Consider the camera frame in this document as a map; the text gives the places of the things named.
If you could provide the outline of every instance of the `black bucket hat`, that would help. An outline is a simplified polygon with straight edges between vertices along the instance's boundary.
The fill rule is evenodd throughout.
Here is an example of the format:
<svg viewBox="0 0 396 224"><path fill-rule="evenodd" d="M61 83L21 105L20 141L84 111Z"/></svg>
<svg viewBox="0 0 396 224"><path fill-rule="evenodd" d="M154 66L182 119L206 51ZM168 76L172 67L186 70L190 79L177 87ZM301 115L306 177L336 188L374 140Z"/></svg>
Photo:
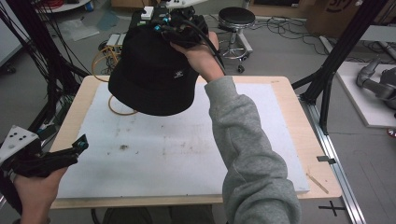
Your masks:
<svg viewBox="0 0 396 224"><path fill-rule="evenodd" d="M108 89L138 112L170 116L191 106L197 78L187 58L154 31L154 25L142 25L125 36Z"/></svg>

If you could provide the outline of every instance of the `hat brim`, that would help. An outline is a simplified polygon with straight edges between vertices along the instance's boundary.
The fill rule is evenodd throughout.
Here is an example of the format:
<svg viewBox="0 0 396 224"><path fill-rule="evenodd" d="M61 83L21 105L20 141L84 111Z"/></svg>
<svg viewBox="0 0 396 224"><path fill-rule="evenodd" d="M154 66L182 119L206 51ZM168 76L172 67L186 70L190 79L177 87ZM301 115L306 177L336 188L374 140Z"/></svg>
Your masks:
<svg viewBox="0 0 396 224"><path fill-rule="evenodd" d="M120 102L132 109L153 116L171 116L188 109L194 100L198 73L192 68L186 74L186 81L171 90L147 90L125 74L131 73L122 59L114 68L108 82L109 91Z"/></svg>

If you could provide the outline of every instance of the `logo on hat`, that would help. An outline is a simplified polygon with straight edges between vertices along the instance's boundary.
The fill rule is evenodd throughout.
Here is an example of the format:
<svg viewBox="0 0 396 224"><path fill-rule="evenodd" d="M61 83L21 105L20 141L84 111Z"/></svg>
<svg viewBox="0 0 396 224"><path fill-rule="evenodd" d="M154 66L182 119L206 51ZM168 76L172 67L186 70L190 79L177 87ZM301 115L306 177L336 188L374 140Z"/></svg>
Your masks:
<svg viewBox="0 0 396 224"><path fill-rule="evenodd" d="M178 77L182 77L182 76L184 76L184 74L183 74L183 71L177 71L177 72L175 72L175 76L174 76L174 78L178 78Z"/></svg>

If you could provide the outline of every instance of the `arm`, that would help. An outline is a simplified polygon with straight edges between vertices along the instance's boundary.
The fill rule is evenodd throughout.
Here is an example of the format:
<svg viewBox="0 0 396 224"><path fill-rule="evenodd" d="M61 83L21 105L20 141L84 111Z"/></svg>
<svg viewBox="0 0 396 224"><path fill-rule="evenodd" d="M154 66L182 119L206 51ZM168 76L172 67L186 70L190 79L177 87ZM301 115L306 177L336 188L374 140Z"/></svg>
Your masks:
<svg viewBox="0 0 396 224"><path fill-rule="evenodd" d="M209 38L217 47L214 33ZM208 82L213 134L228 169L223 200L230 223L299 223L301 207L287 166L262 130L255 104L236 92L206 46L183 49L191 66Z"/></svg>
<svg viewBox="0 0 396 224"><path fill-rule="evenodd" d="M67 168L52 172L47 178L17 175L15 188L22 202L21 224L47 224L50 206L58 194L59 183Z"/></svg>

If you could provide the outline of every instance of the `round stool seat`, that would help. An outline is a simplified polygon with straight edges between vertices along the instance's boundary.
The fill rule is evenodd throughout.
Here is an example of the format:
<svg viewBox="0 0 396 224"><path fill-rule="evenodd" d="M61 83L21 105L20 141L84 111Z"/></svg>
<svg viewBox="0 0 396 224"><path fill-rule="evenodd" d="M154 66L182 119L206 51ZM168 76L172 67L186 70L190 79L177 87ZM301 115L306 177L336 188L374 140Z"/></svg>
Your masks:
<svg viewBox="0 0 396 224"><path fill-rule="evenodd" d="M231 28L247 28L255 20L256 16L242 7L226 7L219 12L219 22Z"/></svg>

